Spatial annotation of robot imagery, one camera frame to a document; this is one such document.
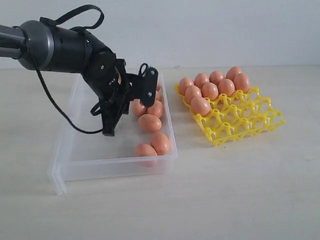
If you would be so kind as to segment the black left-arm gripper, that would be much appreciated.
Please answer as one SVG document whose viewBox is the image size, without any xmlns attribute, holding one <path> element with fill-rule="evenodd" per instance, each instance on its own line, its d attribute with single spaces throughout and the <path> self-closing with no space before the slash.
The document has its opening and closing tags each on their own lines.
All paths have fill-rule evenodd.
<svg viewBox="0 0 320 240">
<path fill-rule="evenodd" d="M 121 116 L 129 114 L 130 102 L 140 98 L 140 75 L 127 73 L 124 59 L 102 51 L 91 58 L 83 79 L 98 97 L 90 113 L 101 115 L 102 134 L 113 137 Z"/>
</svg>

